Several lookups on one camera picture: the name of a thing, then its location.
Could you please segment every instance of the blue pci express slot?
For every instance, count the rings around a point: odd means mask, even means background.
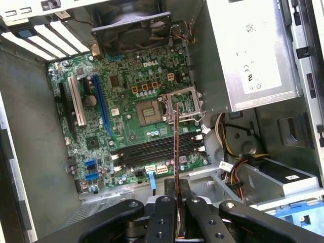
[[[107,127],[108,134],[110,135],[110,137],[112,137],[113,134],[112,134],[112,132],[110,130],[109,116],[108,116],[108,113],[107,113],[105,100],[103,98],[103,93],[102,93],[102,89],[101,89],[101,86],[100,86],[99,76],[98,75],[93,75],[93,81],[95,83],[95,87],[96,87],[96,90],[97,90],[98,103],[99,103],[103,123]]]

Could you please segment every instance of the white sticker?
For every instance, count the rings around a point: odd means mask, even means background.
[[[235,20],[240,20],[235,21],[231,31],[238,38],[233,51],[245,94],[282,85],[275,56],[276,18],[272,1],[266,2],[271,3],[269,8],[264,1],[254,1],[257,11],[254,8],[242,11],[240,3],[231,8]]]
[[[225,170],[227,172],[231,172],[233,165],[231,165],[230,163],[221,161],[221,163],[219,164],[219,168],[222,170]]]
[[[71,17],[71,15],[69,15],[67,13],[67,11],[61,11],[61,12],[56,12],[55,13],[57,17],[59,17],[60,19],[67,19],[69,17]]]
[[[210,128],[207,128],[204,124],[201,126],[202,133],[207,134],[211,131]]]
[[[112,116],[119,115],[119,109],[118,109],[118,108],[116,108],[116,109],[112,109],[112,110],[111,110],[111,115],[112,115]]]
[[[295,179],[298,179],[299,176],[296,176],[296,175],[292,175],[292,176],[286,176],[286,179],[288,180],[295,180]]]

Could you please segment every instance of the motherboard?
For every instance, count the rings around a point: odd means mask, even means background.
[[[181,43],[118,56],[50,63],[49,76],[79,193],[173,174],[179,104],[180,171],[207,165],[201,94]]]

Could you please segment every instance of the black wire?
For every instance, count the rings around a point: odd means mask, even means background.
[[[88,25],[90,25],[90,26],[92,26],[92,27],[95,27],[94,24],[92,24],[92,23],[90,23],[90,22],[88,22],[88,21],[79,21],[79,20],[77,20],[76,18],[74,18],[74,21],[76,21],[76,22],[78,22],[78,23],[81,23],[81,24],[88,24]]]

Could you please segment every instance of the dell logo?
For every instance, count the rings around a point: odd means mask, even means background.
[[[152,61],[152,62],[143,62],[144,67],[150,67],[150,66],[155,66],[155,65],[158,65],[158,62],[156,60]]]

